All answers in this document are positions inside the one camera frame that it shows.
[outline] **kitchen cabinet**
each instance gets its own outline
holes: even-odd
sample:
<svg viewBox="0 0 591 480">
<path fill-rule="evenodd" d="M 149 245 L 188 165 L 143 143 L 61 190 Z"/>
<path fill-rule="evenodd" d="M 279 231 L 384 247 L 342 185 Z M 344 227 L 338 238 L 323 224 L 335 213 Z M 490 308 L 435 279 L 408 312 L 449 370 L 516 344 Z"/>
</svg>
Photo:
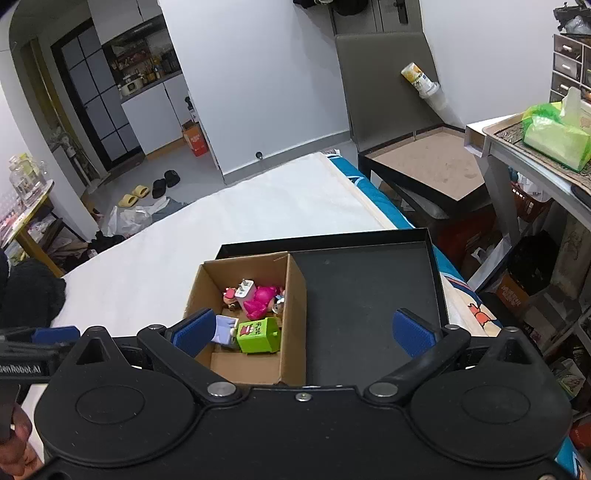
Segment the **kitchen cabinet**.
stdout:
<svg viewBox="0 0 591 480">
<path fill-rule="evenodd" d="M 162 15 L 162 9 L 158 5 L 158 0 L 137 0 L 139 6 L 139 13 L 142 15 L 144 22 L 150 18 Z"/>
<path fill-rule="evenodd" d="M 174 113 L 177 114 L 179 124 L 185 124 L 191 120 L 191 114 L 189 113 L 187 102 L 184 101 L 189 96 L 189 88 L 185 82 L 184 75 L 177 75 L 170 80 L 166 80 L 164 86 L 166 87 L 168 98 L 170 98 L 170 103 L 173 105 Z"/>
<path fill-rule="evenodd" d="M 137 0 L 88 0 L 100 44 L 143 23 Z"/>
<path fill-rule="evenodd" d="M 130 98 L 122 106 L 145 154 L 182 138 L 163 83 Z"/>
</svg>

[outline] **bottle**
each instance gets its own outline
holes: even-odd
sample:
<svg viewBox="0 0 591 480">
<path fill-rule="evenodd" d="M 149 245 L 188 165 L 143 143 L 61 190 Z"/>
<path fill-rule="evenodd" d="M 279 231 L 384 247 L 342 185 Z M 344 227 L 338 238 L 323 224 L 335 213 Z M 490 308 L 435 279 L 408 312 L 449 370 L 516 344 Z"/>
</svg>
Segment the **bottle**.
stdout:
<svg viewBox="0 0 591 480">
<path fill-rule="evenodd" d="M 28 153 L 13 156 L 8 162 L 10 182 L 27 206 L 35 203 L 46 182 L 39 165 Z"/>
</svg>

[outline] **storage box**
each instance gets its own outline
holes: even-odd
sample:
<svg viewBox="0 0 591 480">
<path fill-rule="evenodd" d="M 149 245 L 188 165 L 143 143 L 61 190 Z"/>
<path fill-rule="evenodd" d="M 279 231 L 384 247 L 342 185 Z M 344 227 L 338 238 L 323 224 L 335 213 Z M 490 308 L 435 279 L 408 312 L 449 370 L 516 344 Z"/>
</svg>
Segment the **storage box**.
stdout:
<svg viewBox="0 0 591 480">
<path fill-rule="evenodd" d="M 525 306 L 529 295 L 521 288 L 509 273 L 505 273 L 501 284 L 496 289 L 496 296 L 501 299 L 501 302 L 513 312 L 515 315 L 519 315 L 521 310 Z"/>
<path fill-rule="evenodd" d="M 216 314 L 236 316 L 224 310 L 226 287 L 237 286 L 243 278 L 261 286 L 285 286 L 281 346 L 276 353 L 247 354 L 210 344 L 197 360 L 237 384 L 271 385 L 283 382 L 296 387 L 306 384 L 306 282 L 293 257 L 287 252 L 237 257 L 205 262 L 199 267 L 187 302 L 185 317 L 201 308 Z M 249 322 L 241 313 L 239 322 Z"/>
<path fill-rule="evenodd" d="M 183 138 L 196 157 L 203 155 L 209 150 L 207 142 L 205 141 L 205 136 L 203 135 L 203 130 L 201 130 L 199 124 L 195 124 L 192 121 L 184 124 Z"/>
</svg>

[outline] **gray floor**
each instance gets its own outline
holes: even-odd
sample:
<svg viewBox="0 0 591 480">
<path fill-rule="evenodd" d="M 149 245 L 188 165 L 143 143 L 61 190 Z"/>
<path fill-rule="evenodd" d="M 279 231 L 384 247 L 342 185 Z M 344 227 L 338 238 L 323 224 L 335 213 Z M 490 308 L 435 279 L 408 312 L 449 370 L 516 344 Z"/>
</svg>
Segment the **gray floor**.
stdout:
<svg viewBox="0 0 591 480">
<path fill-rule="evenodd" d="M 181 181 L 166 190 L 166 196 L 178 202 L 191 203 L 225 187 L 222 174 L 217 170 L 211 153 L 195 157 L 188 146 L 172 150 L 153 160 L 144 160 L 140 165 L 100 186 L 90 198 L 98 211 L 108 216 L 123 195 L 131 193 L 137 185 L 145 185 L 150 190 L 154 180 L 164 178 L 164 172 L 175 170 Z M 136 205 L 152 205 L 156 200 L 150 193 Z"/>
</svg>

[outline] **green toy block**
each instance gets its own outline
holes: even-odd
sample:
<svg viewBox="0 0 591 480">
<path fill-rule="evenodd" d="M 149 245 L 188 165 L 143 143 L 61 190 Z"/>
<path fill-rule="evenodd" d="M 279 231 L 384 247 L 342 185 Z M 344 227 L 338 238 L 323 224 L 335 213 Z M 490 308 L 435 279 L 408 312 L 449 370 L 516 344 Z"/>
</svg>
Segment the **green toy block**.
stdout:
<svg viewBox="0 0 591 480">
<path fill-rule="evenodd" d="M 281 331 L 276 317 L 241 323 L 236 340 L 244 353 L 274 353 L 281 345 Z"/>
</svg>

